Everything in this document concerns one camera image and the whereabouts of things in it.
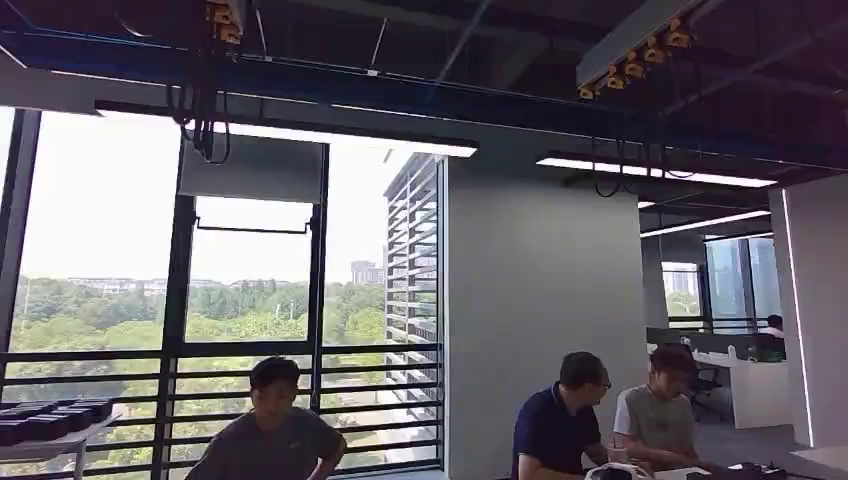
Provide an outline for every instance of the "linear led light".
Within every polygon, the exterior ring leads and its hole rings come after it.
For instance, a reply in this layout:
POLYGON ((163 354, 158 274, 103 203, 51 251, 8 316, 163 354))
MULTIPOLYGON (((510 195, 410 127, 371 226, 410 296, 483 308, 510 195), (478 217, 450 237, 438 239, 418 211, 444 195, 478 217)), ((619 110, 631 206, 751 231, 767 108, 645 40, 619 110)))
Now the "linear led light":
POLYGON ((706 235, 704 243, 720 242, 722 240, 746 240, 749 238, 763 238, 774 235, 774 232, 748 233, 742 235, 706 235))
MULTIPOLYGON (((98 110, 105 117, 127 118, 124 112, 98 110)), ((230 133, 250 137, 278 138, 300 142, 328 143, 331 145, 360 145, 364 147, 384 148, 387 150, 402 150, 410 153, 430 153, 433 155, 448 155, 451 157, 468 158, 477 151, 475 147, 449 145, 443 143, 416 142, 409 140, 394 140, 389 138, 349 135, 344 133, 320 132, 311 130, 295 130, 290 128, 265 127, 230 123, 230 133)), ((194 130, 194 122, 186 125, 188 130, 194 130)), ((215 123, 216 133, 226 133, 223 122, 215 123)))
POLYGON ((587 162, 585 160, 570 160, 567 158, 549 157, 537 162, 538 165, 550 167, 573 168, 575 170, 596 170, 608 173, 624 173, 639 177, 668 178, 672 180, 685 180, 689 182, 714 183, 718 185, 732 185, 736 187, 760 188, 774 185, 774 180, 760 180, 758 178, 729 177, 726 175, 714 175, 711 173, 693 173, 679 170, 667 170, 663 172, 659 168, 636 167, 633 165, 618 165, 614 163, 587 162))
POLYGON ((801 350, 801 378, 804 380, 804 407, 807 410, 807 434, 810 436, 810 447, 815 447, 813 439, 813 415, 810 411, 810 386, 807 383, 807 354, 804 351, 804 330, 801 328, 801 308, 798 306, 798 281, 795 278, 795 254, 792 251, 792 225, 789 222, 789 193, 780 190, 783 199, 783 221, 786 226, 786 247, 789 251, 789 272, 792 278, 793 306, 795 307, 795 324, 798 326, 798 348, 801 350))
POLYGON ((708 227, 710 225, 720 225, 722 223, 731 223, 738 222, 739 220, 746 220, 749 218, 757 218, 763 217, 765 215, 770 215, 771 212, 768 210, 755 210, 753 212, 740 213, 738 215, 731 215, 729 217, 721 217, 714 218, 712 220, 704 220, 702 222, 693 222, 693 223, 685 223, 683 225, 675 225, 673 227, 667 228, 659 228, 657 230, 650 230, 639 235, 641 238, 645 237, 654 237, 657 235, 665 235, 666 233, 674 233, 674 232, 682 232, 684 230, 693 230, 696 228, 708 227))

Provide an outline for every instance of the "office chair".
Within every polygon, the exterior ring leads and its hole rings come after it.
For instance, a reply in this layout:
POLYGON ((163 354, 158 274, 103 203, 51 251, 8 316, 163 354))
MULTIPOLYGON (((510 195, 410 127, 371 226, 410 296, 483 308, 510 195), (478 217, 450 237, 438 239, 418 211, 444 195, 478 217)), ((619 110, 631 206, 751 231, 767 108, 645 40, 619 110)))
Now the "office chair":
MULTIPOLYGON (((684 350, 686 354, 692 358, 692 361, 695 361, 695 357, 692 355, 692 348, 690 348, 689 345, 684 343, 673 343, 667 345, 684 350)), ((692 413, 695 415, 695 420, 698 422, 701 421, 699 410, 716 415, 722 422, 726 420, 725 415, 721 411, 711 407, 706 402, 706 399, 712 395, 713 390, 721 387, 721 384, 718 382, 718 374, 718 367, 698 368, 695 371, 695 376, 689 382, 689 402, 692 403, 692 413), (701 378, 702 372, 711 372, 712 377, 701 378)))

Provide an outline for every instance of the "white desk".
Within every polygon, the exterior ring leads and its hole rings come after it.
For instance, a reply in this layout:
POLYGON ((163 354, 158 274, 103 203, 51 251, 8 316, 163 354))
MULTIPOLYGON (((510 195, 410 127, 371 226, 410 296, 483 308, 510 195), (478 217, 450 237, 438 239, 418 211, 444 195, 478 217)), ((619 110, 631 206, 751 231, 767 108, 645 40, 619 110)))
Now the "white desk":
POLYGON ((106 420, 100 423, 93 423, 85 430, 71 432, 64 437, 50 440, 49 442, 29 441, 21 442, 11 447, 0 447, 0 464, 46 462, 63 453, 73 453, 76 455, 74 480, 80 480, 82 479, 82 472, 85 470, 86 442, 120 416, 121 413, 113 413, 106 420))
POLYGON ((726 368, 730 377, 730 397, 734 426, 771 427, 792 423, 789 408, 789 366, 786 362, 752 362, 695 352, 695 361, 726 368))
POLYGON ((848 472, 848 446, 813 448, 811 450, 792 452, 792 454, 826 467, 848 472))

